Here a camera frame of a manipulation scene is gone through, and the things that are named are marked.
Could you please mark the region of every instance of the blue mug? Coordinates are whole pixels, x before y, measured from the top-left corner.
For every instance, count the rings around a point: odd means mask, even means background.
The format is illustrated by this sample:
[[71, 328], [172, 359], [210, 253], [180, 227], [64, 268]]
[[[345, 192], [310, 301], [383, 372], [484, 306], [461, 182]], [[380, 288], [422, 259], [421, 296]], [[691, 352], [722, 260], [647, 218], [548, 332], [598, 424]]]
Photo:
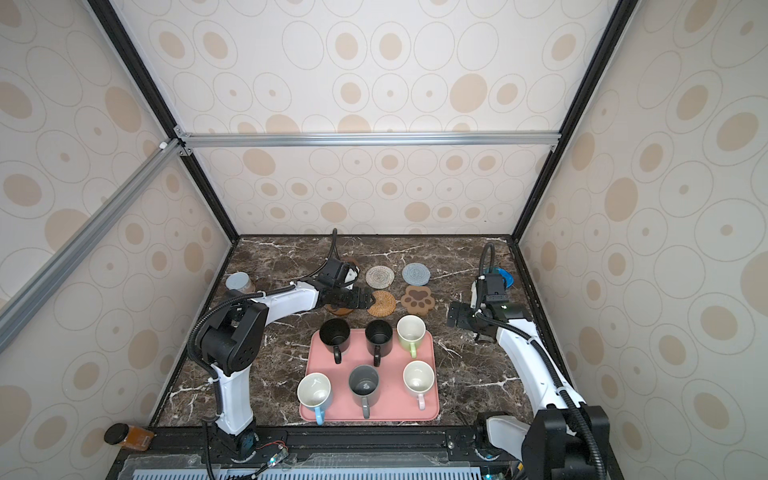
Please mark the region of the blue mug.
[[317, 425], [322, 425], [326, 419], [326, 410], [333, 403], [331, 381], [322, 373], [310, 373], [299, 382], [296, 389], [299, 402], [315, 412]]

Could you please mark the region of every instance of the brown marble surface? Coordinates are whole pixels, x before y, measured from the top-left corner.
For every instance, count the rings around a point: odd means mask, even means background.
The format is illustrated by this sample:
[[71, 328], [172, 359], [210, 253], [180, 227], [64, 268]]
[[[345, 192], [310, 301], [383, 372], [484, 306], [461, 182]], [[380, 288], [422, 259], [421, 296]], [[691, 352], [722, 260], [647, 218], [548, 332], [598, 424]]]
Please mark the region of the brown marble surface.
[[[395, 271], [395, 281], [386, 290], [398, 300], [396, 311], [385, 317], [394, 327], [406, 314], [399, 304], [406, 282], [402, 268], [411, 262], [424, 263], [432, 273], [428, 286], [435, 309], [424, 318], [434, 338], [440, 415], [423, 425], [464, 425], [475, 421], [477, 412], [504, 410], [520, 420], [533, 418], [531, 405], [515, 368], [496, 344], [474, 342], [474, 334], [445, 326], [448, 305], [469, 301], [469, 287], [487, 241], [496, 245], [496, 265], [515, 277], [508, 290], [513, 301], [528, 305], [517, 281], [514, 262], [503, 239], [483, 237], [339, 237], [342, 257], [355, 258], [362, 272], [357, 285], [365, 286], [365, 272], [375, 265]], [[330, 246], [328, 237], [244, 237], [226, 267], [226, 276], [248, 272], [257, 290], [285, 286], [319, 265]], [[218, 303], [223, 293], [218, 286]], [[250, 370], [251, 405], [258, 425], [302, 425], [296, 387], [304, 377], [312, 335], [324, 321], [333, 318], [325, 309], [288, 316], [264, 330], [263, 345]], [[365, 310], [345, 317], [352, 328], [363, 328], [373, 319]], [[197, 425], [214, 413], [214, 398], [205, 383], [206, 373], [187, 360], [162, 407], [160, 426]]]

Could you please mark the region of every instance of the patterned wallpaper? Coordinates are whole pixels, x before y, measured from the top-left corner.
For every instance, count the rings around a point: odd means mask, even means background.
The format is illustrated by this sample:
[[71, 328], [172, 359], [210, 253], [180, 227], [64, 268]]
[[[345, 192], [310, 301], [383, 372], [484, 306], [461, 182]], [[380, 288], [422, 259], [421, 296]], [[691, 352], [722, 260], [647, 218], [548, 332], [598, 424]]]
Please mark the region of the patterned wallpaper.
[[650, 0], [522, 242], [635, 480], [768, 472], [768, 5]]
[[229, 248], [172, 161], [0, 354], [0, 478], [104, 478], [146, 425]]
[[114, 0], [186, 131], [559, 130], [615, 0]]
[[164, 138], [74, 0], [0, 2], [0, 308]]
[[196, 150], [240, 234], [510, 233], [549, 146]]

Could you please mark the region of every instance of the light green mug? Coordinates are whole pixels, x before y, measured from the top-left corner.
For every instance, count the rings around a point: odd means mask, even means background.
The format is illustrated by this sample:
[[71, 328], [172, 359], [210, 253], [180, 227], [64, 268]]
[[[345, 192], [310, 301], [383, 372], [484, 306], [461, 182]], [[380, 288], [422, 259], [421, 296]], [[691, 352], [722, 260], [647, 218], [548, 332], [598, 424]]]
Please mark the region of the light green mug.
[[397, 338], [400, 346], [411, 353], [411, 358], [416, 358], [416, 349], [422, 344], [427, 327], [424, 320], [416, 315], [406, 315], [397, 322]]

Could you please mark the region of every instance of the pink tray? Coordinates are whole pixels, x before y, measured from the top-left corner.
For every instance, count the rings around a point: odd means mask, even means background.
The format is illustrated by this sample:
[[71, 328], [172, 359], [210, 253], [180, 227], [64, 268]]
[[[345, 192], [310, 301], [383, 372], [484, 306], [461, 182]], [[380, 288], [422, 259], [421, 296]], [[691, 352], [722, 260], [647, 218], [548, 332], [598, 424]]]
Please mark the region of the pink tray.
[[[376, 371], [379, 373], [379, 388], [382, 389], [379, 401], [371, 406], [369, 419], [362, 417], [362, 408], [358, 406], [349, 390], [349, 374], [358, 365], [373, 365], [373, 355], [368, 353], [366, 331], [352, 329], [349, 348], [342, 357], [341, 364], [333, 362], [333, 354], [320, 341], [319, 331], [312, 335], [310, 344], [310, 359], [306, 363], [306, 373], [320, 372], [331, 381], [333, 403], [326, 410], [326, 422], [424, 422], [437, 418], [440, 413], [440, 402], [437, 396], [437, 382], [424, 396], [426, 409], [419, 410], [419, 401], [412, 397], [402, 382], [402, 371], [412, 359], [397, 342], [397, 331], [394, 332], [395, 345], [392, 352], [382, 358], [382, 363]], [[427, 332], [424, 336], [416, 359], [427, 362], [435, 370], [435, 350], [432, 347], [432, 335]], [[315, 412], [300, 405], [301, 418], [315, 421]]]

